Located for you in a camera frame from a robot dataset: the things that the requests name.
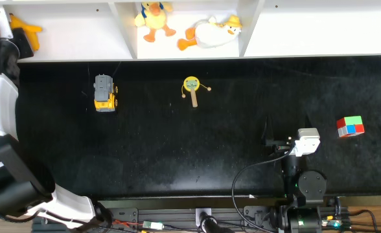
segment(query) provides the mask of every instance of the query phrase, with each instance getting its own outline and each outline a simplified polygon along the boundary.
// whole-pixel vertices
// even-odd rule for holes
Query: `yellow plush duck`
[[[134,19],[134,23],[137,27],[146,25],[150,28],[150,33],[144,36],[144,39],[148,42],[154,42],[156,31],[163,29],[166,36],[173,36],[176,31],[170,29],[166,22],[167,17],[165,10],[168,12],[173,11],[172,4],[166,2],[142,2],[141,12]]]
[[[208,21],[197,22],[195,27],[186,30],[186,39],[178,41],[178,48],[185,50],[189,46],[198,45],[201,48],[213,48],[234,40],[242,29],[238,16],[232,15],[227,22],[220,24],[215,17]]]

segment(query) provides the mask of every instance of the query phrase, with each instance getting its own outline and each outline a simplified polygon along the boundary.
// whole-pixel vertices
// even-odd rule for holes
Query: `black tabletop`
[[[91,197],[230,195],[243,167],[270,159],[260,138],[296,136],[308,116],[321,144],[310,169],[328,195],[381,194],[381,56],[212,61],[27,63],[17,133],[64,188]],[[114,77],[116,113],[98,113],[93,82]],[[181,97],[188,76],[212,87]],[[336,121],[362,116],[366,132],[339,139]],[[280,163],[248,170],[238,194],[283,195]]]

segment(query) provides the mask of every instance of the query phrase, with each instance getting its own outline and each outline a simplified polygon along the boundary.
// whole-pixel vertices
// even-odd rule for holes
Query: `toy dump truck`
[[[112,112],[117,108],[115,95],[119,92],[113,83],[113,78],[99,74],[95,76],[94,83],[94,105],[98,112]]]

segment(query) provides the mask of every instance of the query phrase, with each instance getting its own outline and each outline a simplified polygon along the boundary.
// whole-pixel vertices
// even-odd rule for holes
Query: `colorful cube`
[[[348,116],[337,121],[339,137],[351,137],[365,133],[361,116]]]

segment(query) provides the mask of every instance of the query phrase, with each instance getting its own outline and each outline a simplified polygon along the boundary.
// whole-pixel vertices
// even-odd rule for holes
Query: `yellow hat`
[[[231,27],[240,27],[240,28],[242,28],[242,25],[240,23],[240,18],[238,18],[238,16],[234,16],[234,15],[229,17],[228,22],[226,22],[225,25],[228,25],[228,26],[231,26]]]

